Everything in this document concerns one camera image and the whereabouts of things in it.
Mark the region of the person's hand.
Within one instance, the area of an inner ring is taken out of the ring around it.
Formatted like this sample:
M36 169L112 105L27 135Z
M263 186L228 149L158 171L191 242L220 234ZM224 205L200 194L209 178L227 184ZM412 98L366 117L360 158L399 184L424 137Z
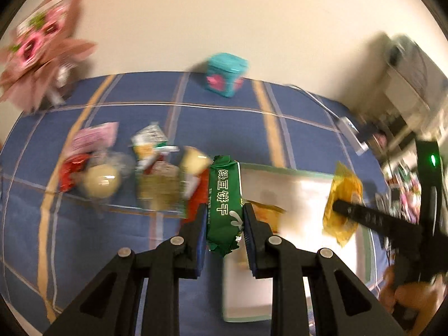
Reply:
M404 284L394 290L395 269L391 265L384 272L384 280L386 283L379 295L380 303L388 312L394 311L397 304L417 311L415 324L408 331L408 335L420 335L444 301L446 293L444 276L439 274L433 282Z

